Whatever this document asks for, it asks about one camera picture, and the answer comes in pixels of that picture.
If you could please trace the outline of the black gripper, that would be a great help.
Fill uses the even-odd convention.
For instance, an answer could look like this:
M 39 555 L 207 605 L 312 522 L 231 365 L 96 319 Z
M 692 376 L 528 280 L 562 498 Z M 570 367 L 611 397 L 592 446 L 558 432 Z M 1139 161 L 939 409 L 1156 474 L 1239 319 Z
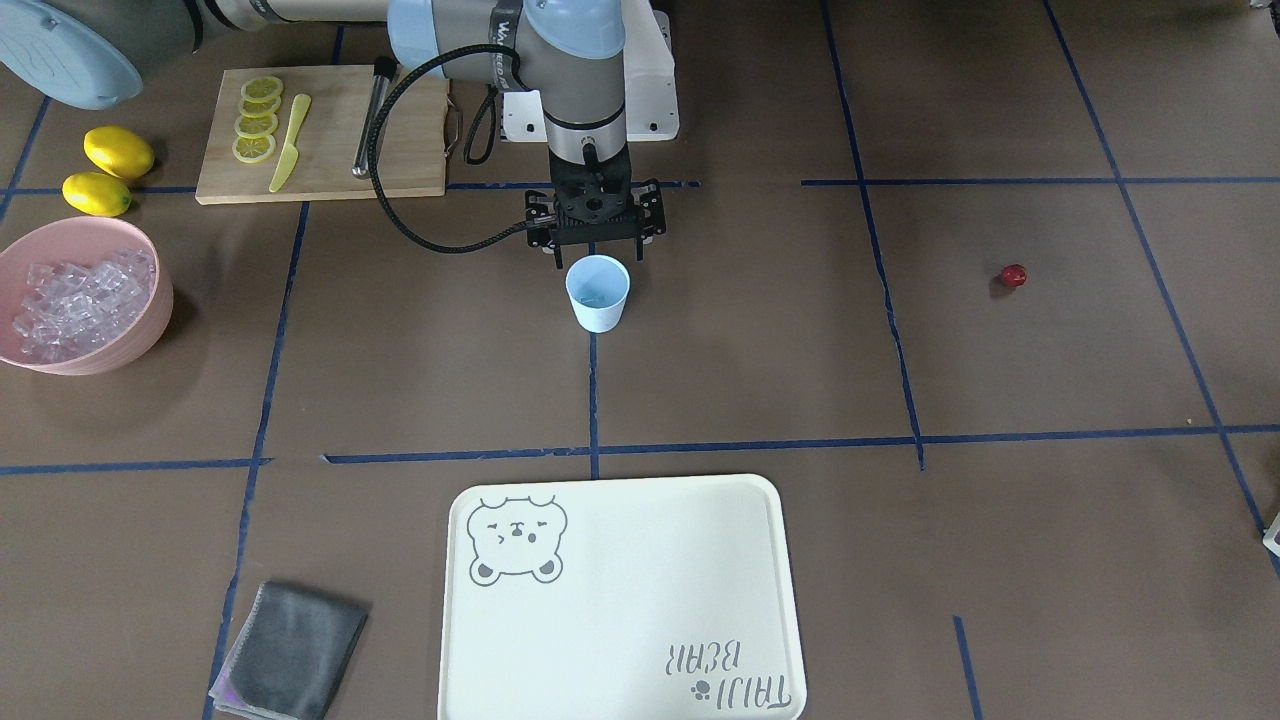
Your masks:
M 558 246 L 634 241 L 637 263 L 645 258 L 641 219 L 632 187 L 632 163 L 622 150 L 595 165 L 580 165 L 550 155 L 550 181 L 556 197 L 557 227 L 550 237 Z

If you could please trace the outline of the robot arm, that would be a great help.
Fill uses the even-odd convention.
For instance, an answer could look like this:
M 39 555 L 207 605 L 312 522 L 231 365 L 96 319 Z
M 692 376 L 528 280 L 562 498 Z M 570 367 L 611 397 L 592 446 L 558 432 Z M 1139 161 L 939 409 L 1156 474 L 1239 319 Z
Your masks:
M 378 105 L 365 146 L 372 193 L 403 237 L 457 255 L 521 233 L 554 259 L 566 246 L 630 241 L 643 256 L 666 218 L 659 183 L 634 181 L 623 22 L 620 1 L 5 1 L 3 65 L 56 102 L 102 110 L 210 44 L 380 29 L 407 76 Z M 476 243 L 424 238 L 384 187 L 392 109 L 430 74 L 480 83 L 490 97 L 534 91 L 541 100 L 550 188 L 529 192 L 520 222 Z

